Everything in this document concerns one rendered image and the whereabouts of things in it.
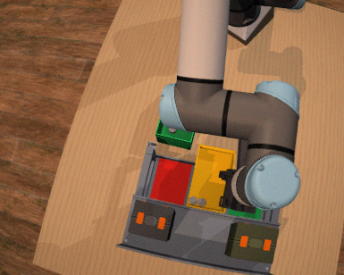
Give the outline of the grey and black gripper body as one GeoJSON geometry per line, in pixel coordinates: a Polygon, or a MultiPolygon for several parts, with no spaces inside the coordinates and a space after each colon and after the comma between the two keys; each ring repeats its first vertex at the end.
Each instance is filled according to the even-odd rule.
{"type": "Polygon", "coordinates": [[[251,207],[248,205],[241,204],[234,197],[232,190],[231,190],[231,181],[232,181],[233,175],[235,173],[236,173],[236,170],[233,170],[233,169],[227,169],[226,170],[227,176],[225,176],[225,180],[226,180],[225,189],[224,189],[223,196],[220,197],[219,206],[222,208],[232,209],[232,210],[238,211],[238,212],[255,213],[256,207],[251,207]],[[228,197],[228,199],[227,198],[225,199],[225,197],[228,197]]]}

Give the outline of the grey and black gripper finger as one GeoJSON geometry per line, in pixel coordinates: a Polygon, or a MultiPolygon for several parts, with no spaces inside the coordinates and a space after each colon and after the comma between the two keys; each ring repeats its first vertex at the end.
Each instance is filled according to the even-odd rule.
{"type": "Polygon", "coordinates": [[[225,176],[227,176],[226,171],[220,171],[219,172],[219,178],[222,178],[222,180],[225,181],[225,183],[226,183],[225,176]]]}

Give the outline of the grey metal shelf rack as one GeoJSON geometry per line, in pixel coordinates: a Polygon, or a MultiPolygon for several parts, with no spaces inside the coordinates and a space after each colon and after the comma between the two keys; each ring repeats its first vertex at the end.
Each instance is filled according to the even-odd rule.
{"type": "Polygon", "coordinates": [[[281,226],[278,223],[280,209],[256,208],[253,214],[226,208],[225,214],[188,207],[187,201],[196,163],[156,154],[156,142],[147,141],[146,148],[136,192],[132,195],[122,243],[116,246],[166,260],[221,271],[273,275],[270,273],[271,263],[231,258],[225,254],[225,249],[232,223],[243,222],[278,229],[281,226]],[[175,210],[170,240],[164,242],[128,232],[136,200],[175,210]]]}

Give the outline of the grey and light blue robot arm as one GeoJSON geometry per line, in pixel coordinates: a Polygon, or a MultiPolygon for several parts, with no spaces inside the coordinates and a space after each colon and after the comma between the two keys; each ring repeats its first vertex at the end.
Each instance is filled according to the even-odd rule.
{"type": "Polygon", "coordinates": [[[228,25],[251,25],[261,5],[298,10],[305,2],[182,0],[177,80],[164,87],[159,103],[167,128],[239,140],[231,190],[261,210],[289,205],[300,189],[299,93],[278,80],[260,82],[254,93],[223,89],[228,25]]]}

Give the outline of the green bin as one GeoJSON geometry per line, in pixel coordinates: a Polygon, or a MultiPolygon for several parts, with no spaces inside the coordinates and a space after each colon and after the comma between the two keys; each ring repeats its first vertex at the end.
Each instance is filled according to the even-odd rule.
{"type": "Polygon", "coordinates": [[[162,124],[161,120],[159,120],[155,132],[157,142],[170,146],[177,146],[188,150],[191,149],[194,135],[195,132],[188,133],[184,130],[179,129],[177,129],[177,131],[172,134],[170,133],[169,128],[165,127],[162,124]]]}

